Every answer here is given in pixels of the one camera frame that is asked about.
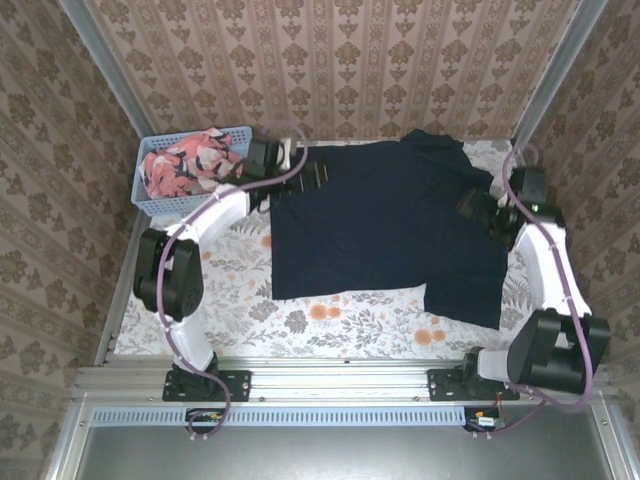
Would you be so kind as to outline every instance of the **gray floor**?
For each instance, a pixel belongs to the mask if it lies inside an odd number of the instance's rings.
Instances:
[[[551,408],[488,441],[459,427],[229,427],[193,442],[175,427],[89,435],[78,476],[86,480],[611,478],[592,417]]]

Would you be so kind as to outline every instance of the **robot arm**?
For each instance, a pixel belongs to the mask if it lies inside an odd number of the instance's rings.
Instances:
[[[311,191],[328,181],[326,166],[314,162],[305,164],[298,175],[285,183],[222,195],[246,183],[280,176],[291,168],[290,153],[291,139],[278,141],[254,136],[248,157],[242,163],[242,173],[230,173],[214,192],[213,195],[220,198],[217,203],[202,213],[196,214],[198,209],[194,210],[162,231],[149,228],[140,238],[133,292],[147,310],[157,312],[156,288],[161,254],[170,236],[186,227],[169,252],[162,290],[165,316],[171,320],[166,333],[180,351],[181,356],[176,357],[174,363],[182,369],[182,375],[191,375],[187,364],[217,374],[217,359],[205,336],[205,312],[200,306],[204,292],[201,248],[206,249],[222,232],[249,215],[270,195]]]
[[[255,179],[278,176],[280,168],[288,167],[289,149],[287,142],[252,142],[249,161],[243,163],[242,177],[229,178],[230,185],[220,185],[218,194],[233,188],[234,184],[241,185]],[[165,314],[173,320],[167,333],[171,335],[182,355],[175,359],[177,368],[174,370],[181,371],[185,376],[192,375],[184,368],[181,362],[184,359],[202,371],[217,373],[217,359],[206,339],[203,328],[204,310],[200,308],[204,289],[200,246],[206,248],[220,233],[247,216],[267,196],[274,193],[279,195],[314,190],[320,188],[327,180],[326,168],[319,168],[318,164],[314,163],[309,168],[305,166],[298,176],[275,190],[270,188],[248,193],[235,192],[193,222],[188,221],[193,215],[191,214],[164,231],[148,229],[142,235],[133,291],[148,310],[156,312],[160,255],[169,236],[183,223],[189,225],[174,244],[164,273],[163,306]],[[605,320],[591,316],[591,310],[578,290],[565,247],[566,231],[562,215],[556,207],[546,204],[542,171],[515,169],[510,183],[518,192],[521,201],[535,213],[551,234],[560,250],[562,267],[569,281],[571,297],[581,319],[595,371],[608,343],[610,331]],[[516,209],[509,206],[498,207],[497,200],[488,194],[470,192],[462,199],[459,210],[467,217],[485,222],[492,237],[521,253],[527,269],[534,307],[530,319],[508,349],[490,351],[475,348],[467,354],[463,382],[475,378],[494,383],[519,383],[581,393],[585,385],[583,356],[552,251],[546,239],[538,227],[528,223]],[[568,347],[558,343],[562,335],[566,337]],[[202,382],[202,378],[193,381]],[[201,398],[208,398],[208,388],[205,383],[202,387],[205,393]]]
[[[546,203],[544,172],[517,168],[510,184],[557,247],[569,294],[575,305],[596,371],[610,337],[606,320],[595,318],[576,284],[566,249],[566,230],[560,210]],[[552,248],[542,231],[518,210],[499,208],[487,194],[470,192],[460,212],[484,221],[489,234],[515,248],[524,260],[533,313],[508,349],[473,349],[465,358],[467,381],[473,377],[580,394],[584,391],[584,355],[560,280]]]

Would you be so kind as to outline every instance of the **ventilation slot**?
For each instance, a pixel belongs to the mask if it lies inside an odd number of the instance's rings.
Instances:
[[[96,408],[91,426],[184,426],[185,407],[104,407]],[[262,408],[232,409],[227,426],[402,426],[464,425],[463,407],[396,408]],[[194,422],[194,425],[208,425]]]

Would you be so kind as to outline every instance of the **wallpaper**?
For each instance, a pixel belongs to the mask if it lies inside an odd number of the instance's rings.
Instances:
[[[578,283],[613,330],[609,369],[640,445],[640,2],[608,3],[533,142]]]
[[[578,0],[89,0],[157,132],[509,138]]]
[[[100,340],[138,140],[55,1],[0,17],[0,478],[38,478]]]

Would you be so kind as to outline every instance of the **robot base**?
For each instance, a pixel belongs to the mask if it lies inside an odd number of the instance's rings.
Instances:
[[[429,369],[427,380],[429,400],[432,402],[494,401],[496,394],[503,401],[518,400],[517,392],[508,390],[503,382],[487,380],[477,374],[480,348],[471,349],[461,366],[448,369]]]
[[[218,370],[218,359],[207,368],[207,373],[218,377],[229,389],[232,402],[248,402],[251,393],[250,370]],[[224,392],[212,380],[180,368],[175,363],[167,372],[162,391],[165,402],[224,402]]]

